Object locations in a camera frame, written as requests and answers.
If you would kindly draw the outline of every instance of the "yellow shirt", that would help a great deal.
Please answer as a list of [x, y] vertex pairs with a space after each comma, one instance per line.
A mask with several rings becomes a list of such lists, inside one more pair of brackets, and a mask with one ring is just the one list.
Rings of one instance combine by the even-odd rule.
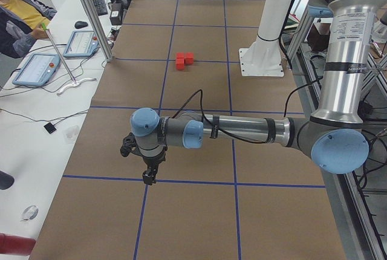
[[3, 7], [18, 15], [32, 29], [50, 23], [50, 20], [42, 16], [33, 6], [23, 0], [9, 0], [8, 4], [2, 4]]

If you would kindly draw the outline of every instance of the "warning label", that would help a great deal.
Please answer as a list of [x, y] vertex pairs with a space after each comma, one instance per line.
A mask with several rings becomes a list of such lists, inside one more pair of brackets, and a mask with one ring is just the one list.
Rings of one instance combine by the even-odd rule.
[[369, 38], [374, 23], [373, 13], [350, 13], [333, 18], [330, 44], [335, 42], [363, 41], [369, 44]]

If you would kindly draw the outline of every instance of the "robotic arm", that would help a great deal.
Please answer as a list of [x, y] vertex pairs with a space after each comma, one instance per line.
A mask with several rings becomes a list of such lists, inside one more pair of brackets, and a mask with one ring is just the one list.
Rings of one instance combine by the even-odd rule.
[[146, 184], [156, 181], [158, 165], [168, 145], [200, 148], [203, 136], [233, 137], [252, 143], [280, 143], [310, 157], [322, 169], [345, 174], [360, 167], [369, 152], [359, 132], [357, 115], [363, 77], [367, 71], [376, 11], [387, 0], [310, 0], [310, 12], [333, 12], [319, 107], [307, 119], [251, 119], [184, 112], [177, 118], [159, 117], [142, 108], [131, 117], [132, 132], [121, 154], [142, 156], [148, 169]]

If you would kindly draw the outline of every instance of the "blue and white device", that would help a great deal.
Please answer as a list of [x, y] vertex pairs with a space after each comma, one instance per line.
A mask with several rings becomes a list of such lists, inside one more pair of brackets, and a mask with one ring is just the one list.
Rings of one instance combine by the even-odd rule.
[[98, 47], [97, 37], [90, 30], [73, 31], [63, 52], [67, 59], [83, 59], [92, 55]]
[[33, 54], [13, 79], [14, 85], [43, 86], [60, 64], [57, 54]]

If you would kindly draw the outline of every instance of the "keyboard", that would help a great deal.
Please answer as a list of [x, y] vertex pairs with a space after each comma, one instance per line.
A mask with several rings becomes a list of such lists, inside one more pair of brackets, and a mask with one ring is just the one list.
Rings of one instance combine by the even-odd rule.
[[93, 4], [96, 7], [98, 16], [108, 14], [105, 0], [93, 0]]

